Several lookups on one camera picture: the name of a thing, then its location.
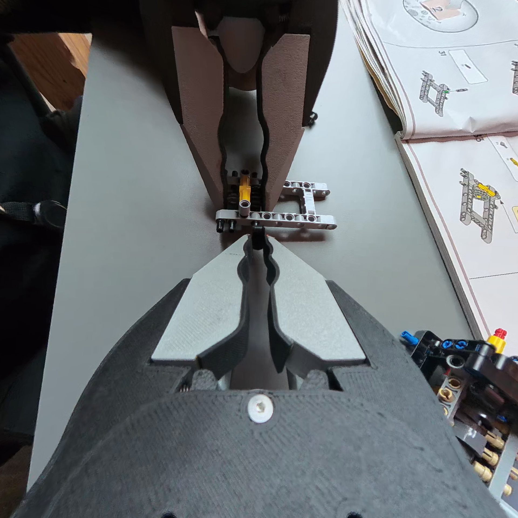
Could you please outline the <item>lego instruction booklet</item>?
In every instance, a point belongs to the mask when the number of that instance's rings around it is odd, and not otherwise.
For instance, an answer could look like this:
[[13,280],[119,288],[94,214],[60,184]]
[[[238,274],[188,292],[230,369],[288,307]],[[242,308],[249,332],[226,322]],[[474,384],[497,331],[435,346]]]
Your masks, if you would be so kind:
[[517,1],[341,1],[476,338],[517,356]]

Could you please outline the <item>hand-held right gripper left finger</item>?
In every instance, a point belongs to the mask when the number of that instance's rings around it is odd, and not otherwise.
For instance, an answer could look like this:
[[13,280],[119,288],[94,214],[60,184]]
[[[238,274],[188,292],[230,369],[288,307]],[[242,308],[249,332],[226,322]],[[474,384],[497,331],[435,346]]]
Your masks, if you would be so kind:
[[230,372],[248,348],[250,235],[240,237],[189,279],[151,360]]

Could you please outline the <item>partly built lego model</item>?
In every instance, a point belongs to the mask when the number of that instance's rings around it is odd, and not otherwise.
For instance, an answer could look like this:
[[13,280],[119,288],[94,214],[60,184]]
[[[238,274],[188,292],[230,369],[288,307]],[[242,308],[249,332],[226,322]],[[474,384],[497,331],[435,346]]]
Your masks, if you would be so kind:
[[404,331],[401,341],[436,395],[469,463],[508,517],[517,517],[517,355],[507,331],[486,340]]

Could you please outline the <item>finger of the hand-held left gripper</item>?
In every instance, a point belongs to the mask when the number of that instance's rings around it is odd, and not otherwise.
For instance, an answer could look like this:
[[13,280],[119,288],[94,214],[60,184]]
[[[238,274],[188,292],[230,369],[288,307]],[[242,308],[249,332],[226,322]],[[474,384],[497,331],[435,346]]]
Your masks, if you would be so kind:
[[304,133],[310,36],[284,34],[263,57],[258,115],[263,128],[263,206],[275,206]]
[[224,113],[224,64],[217,47],[198,28],[172,27],[181,128],[209,197],[224,204],[223,152],[219,127]]

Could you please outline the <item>grey lego frame assembly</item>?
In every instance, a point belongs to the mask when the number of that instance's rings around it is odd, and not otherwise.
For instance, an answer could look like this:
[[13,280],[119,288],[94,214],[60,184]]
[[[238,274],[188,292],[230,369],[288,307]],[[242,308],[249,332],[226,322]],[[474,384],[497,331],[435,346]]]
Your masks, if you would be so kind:
[[218,233],[234,232],[239,227],[275,227],[281,229],[334,230],[333,216],[317,212],[315,201],[326,199],[330,190],[325,183],[285,180],[282,197],[297,199],[298,211],[263,210],[261,185],[257,172],[232,171],[227,179],[226,207],[216,212]]

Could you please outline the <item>person's dark clothing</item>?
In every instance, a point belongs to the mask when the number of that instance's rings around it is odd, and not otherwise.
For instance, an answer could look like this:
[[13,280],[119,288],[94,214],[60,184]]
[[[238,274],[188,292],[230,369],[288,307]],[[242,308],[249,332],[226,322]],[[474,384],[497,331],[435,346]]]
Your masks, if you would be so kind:
[[[50,110],[10,43],[87,32],[89,17],[75,1],[1,1],[1,202],[68,206],[81,101]],[[1,446],[34,436],[62,240],[1,216]]]

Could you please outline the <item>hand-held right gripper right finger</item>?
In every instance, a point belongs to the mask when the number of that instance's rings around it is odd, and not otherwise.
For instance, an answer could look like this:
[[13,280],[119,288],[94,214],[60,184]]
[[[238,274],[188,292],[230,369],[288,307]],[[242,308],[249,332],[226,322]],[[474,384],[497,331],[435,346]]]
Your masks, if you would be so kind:
[[273,237],[265,237],[268,331],[277,372],[357,366],[366,355],[327,280]]

